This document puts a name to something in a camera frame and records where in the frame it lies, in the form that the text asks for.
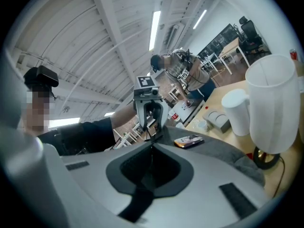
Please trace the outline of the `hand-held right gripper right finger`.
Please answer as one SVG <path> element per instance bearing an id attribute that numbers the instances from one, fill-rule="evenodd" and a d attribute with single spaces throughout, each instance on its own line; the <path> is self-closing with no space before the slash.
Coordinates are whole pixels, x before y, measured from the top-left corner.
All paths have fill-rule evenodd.
<path id="1" fill-rule="evenodd" d="M 144 228 L 255 228 L 275 210 L 282 197 L 270 198 L 262 186 L 213 157 L 163 145 L 194 169 L 190 184 L 177 196 L 155 199 L 142 215 Z M 220 186 L 233 183 L 257 208 L 238 217 Z"/>

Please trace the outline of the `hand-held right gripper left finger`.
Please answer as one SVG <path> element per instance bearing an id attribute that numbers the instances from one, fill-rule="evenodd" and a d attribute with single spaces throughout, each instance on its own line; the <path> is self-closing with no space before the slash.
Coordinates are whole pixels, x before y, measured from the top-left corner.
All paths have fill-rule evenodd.
<path id="1" fill-rule="evenodd" d="M 88 165 L 70 170 L 79 186 L 108 211 L 122 217 L 143 214 L 152 203 L 152 192 L 143 177 L 152 162 L 152 149 L 133 146 L 63 158 L 66 165 L 76 161 Z"/>

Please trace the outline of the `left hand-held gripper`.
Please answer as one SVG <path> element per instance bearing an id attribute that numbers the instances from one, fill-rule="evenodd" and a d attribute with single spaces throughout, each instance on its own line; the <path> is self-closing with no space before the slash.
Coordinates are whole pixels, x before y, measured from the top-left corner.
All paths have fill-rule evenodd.
<path id="1" fill-rule="evenodd" d="M 147 130 L 147 106 L 152 103 L 152 116 L 156 121 L 156 131 L 164 127 L 169 106 L 160 95 L 160 86 L 151 76 L 138 76 L 135 81 L 133 92 L 133 107 L 137 112 L 139 124 L 143 130 Z"/>

